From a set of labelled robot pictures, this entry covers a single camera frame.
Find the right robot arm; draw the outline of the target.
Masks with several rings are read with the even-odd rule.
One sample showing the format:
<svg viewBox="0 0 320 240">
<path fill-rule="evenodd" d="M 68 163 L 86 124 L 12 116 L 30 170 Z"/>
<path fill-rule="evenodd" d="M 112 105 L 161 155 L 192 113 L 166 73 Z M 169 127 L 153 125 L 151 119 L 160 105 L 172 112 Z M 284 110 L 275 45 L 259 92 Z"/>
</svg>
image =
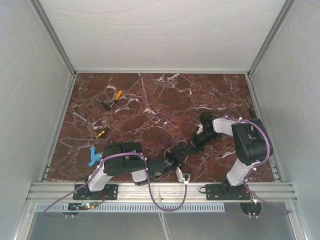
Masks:
<svg viewBox="0 0 320 240">
<path fill-rule="evenodd" d="M 221 193 L 227 199 L 239 193 L 239 187 L 246 182 L 252 171 L 264 164 L 274 149 L 265 127 L 259 118 L 251 120 L 218 116 L 205 111 L 199 116 L 201 124 L 192 133 L 185 150 L 186 155 L 203 152 L 204 147 L 220 135 L 233 137 L 237 159 L 226 174 L 227 183 L 221 186 Z"/>
</svg>

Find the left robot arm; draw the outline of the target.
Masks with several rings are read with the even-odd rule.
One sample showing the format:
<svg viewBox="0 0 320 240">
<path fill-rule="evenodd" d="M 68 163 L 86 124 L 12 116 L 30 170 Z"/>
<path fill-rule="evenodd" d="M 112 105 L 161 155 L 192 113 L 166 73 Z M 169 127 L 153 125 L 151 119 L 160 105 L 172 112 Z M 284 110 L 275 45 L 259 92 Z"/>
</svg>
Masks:
<svg viewBox="0 0 320 240">
<path fill-rule="evenodd" d="M 99 198 L 111 178 L 131 174 L 136 185 L 144 185 L 148 180 L 158 180 L 170 171 L 181 168 L 187 156 L 182 144 L 167 149 L 163 158 L 149 160 L 143 156 L 139 142 L 118 142 L 109 144 L 102 153 L 90 148 L 90 167 L 96 170 L 89 175 L 85 193 L 91 199 Z"/>
</svg>

